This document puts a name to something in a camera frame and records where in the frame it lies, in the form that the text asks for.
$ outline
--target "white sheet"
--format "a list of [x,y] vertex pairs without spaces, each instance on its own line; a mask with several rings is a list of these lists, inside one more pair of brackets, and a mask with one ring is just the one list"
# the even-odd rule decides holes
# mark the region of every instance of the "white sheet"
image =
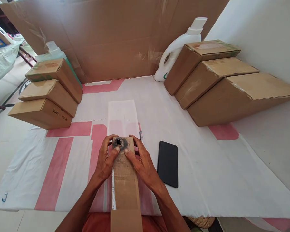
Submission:
[[[179,188],[167,189],[182,215],[290,218],[290,191],[246,141],[241,136],[217,140],[208,127],[197,127],[163,83],[152,77],[127,79],[117,91],[84,94],[73,121],[107,125],[109,102],[125,100],[135,102],[143,142],[155,167],[159,141],[178,146]],[[16,152],[0,183],[1,210],[35,208],[58,141],[58,137],[45,138],[46,132],[29,130]],[[88,175],[91,152],[90,145],[85,145],[88,139],[74,137],[71,150],[80,147],[82,152],[78,159],[69,156],[61,185],[68,194],[63,196],[60,190],[56,211],[69,211],[86,186],[83,179]],[[3,203],[5,192],[8,196]],[[104,196],[110,193],[105,186]],[[154,197],[152,204],[153,214],[159,214]]]

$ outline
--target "white plastic bottle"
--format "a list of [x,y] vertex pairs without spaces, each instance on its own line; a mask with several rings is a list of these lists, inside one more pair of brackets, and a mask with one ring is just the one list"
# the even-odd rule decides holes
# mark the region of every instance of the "white plastic bottle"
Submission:
[[37,62],[41,62],[41,61],[46,61],[46,60],[54,60],[54,59],[60,59],[60,58],[64,58],[66,60],[66,62],[68,63],[68,66],[70,67],[70,69],[73,72],[73,75],[75,76],[77,82],[80,84],[80,86],[82,87],[82,84],[80,82],[80,80],[78,79],[76,73],[74,72],[72,65],[70,64],[67,56],[65,55],[65,53],[63,51],[61,51],[61,49],[56,45],[56,43],[54,41],[49,41],[46,43],[47,47],[48,47],[48,54],[43,54],[43,55],[38,55],[35,59]]
[[206,20],[207,18],[205,17],[196,18],[193,21],[191,27],[188,28],[187,32],[178,37],[168,46],[168,48],[165,50],[161,57],[159,68],[155,73],[156,81],[165,81],[169,74],[169,71],[173,67],[178,55],[180,54],[181,49],[185,44],[201,42],[201,32],[203,30],[203,26]]

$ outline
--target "black smartphone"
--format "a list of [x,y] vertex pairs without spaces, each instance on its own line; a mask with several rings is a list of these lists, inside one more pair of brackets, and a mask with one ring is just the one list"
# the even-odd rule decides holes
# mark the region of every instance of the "black smartphone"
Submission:
[[160,141],[157,172],[163,183],[178,188],[177,146]]

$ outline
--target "floor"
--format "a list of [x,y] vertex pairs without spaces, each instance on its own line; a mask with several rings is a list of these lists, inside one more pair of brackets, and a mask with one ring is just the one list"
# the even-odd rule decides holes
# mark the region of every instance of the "floor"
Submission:
[[[30,67],[20,57],[14,68],[0,80],[0,105],[24,80]],[[12,160],[19,144],[24,140],[30,124],[9,117],[12,107],[0,110],[0,181]],[[0,232],[54,231],[66,213],[43,211],[0,211]]]

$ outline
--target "box stack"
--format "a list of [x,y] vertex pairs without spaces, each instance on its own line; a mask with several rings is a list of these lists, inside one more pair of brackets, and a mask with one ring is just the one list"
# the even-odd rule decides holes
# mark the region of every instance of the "box stack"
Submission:
[[289,84],[235,58],[239,52],[220,40],[183,47],[164,85],[197,126],[230,123],[290,101]]
[[32,83],[21,93],[9,116],[44,129],[69,127],[82,87],[64,59],[38,62],[26,74]]

